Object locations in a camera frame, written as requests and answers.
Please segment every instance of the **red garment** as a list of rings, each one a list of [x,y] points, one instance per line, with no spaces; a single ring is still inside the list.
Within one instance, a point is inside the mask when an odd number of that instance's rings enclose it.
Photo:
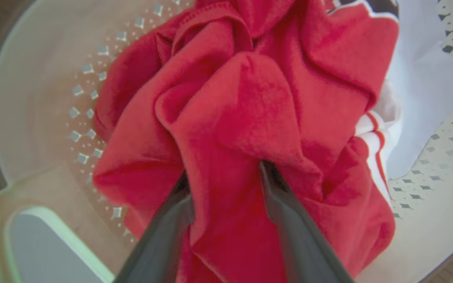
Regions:
[[[392,211],[354,132],[381,91],[395,8],[198,0],[113,62],[94,118],[109,140],[94,182],[131,208],[125,224],[139,237],[186,169],[196,217],[178,282],[285,281],[261,159],[277,165],[353,276],[388,246]]]

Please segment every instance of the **crumpled red fabric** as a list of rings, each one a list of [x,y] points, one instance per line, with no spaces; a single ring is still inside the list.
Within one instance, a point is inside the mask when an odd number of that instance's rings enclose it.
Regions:
[[[195,220],[178,282],[284,282],[258,170],[268,160],[356,276],[395,223],[354,137],[398,34],[390,0],[198,0],[113,62],[94,183],[139,237],[186,170]]]

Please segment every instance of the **white plastic basket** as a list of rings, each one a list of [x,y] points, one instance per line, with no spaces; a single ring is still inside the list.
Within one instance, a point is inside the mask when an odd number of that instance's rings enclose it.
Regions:
[[[91,109],[116,55],[192,4],[0,0],[0,282],[19,278],[7,231],[20,213],[43,219],[102,281],[118,272],[136,238],[90,182],[105,146]],[[453,0],[436,12],[453,31]],[[396,236],[356,281],[453,283],[453,112],[390,186]]]

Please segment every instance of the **black object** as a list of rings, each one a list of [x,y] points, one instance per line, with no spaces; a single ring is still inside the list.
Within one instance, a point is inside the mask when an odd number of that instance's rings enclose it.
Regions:
[[[289,283],[354,283],[331,245],[272,163],[260,163],[265,205],[277,226]],[[146,229],[115,283],[173,283],[183,233],[193,221],[183,173]]]

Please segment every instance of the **red cloth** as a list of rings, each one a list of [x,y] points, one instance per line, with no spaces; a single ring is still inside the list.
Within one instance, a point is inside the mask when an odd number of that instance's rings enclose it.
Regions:
[[[390,0],[342,2],[198,0],[113,62],[94,118],[109,140],[94,182],[130,207],[139,237],[186,169],[196,218],[178,282],[285,281],[261,159],[353,276],[390,243],[392,211],[354,131],[378,99],[398,24],[372,11]]]

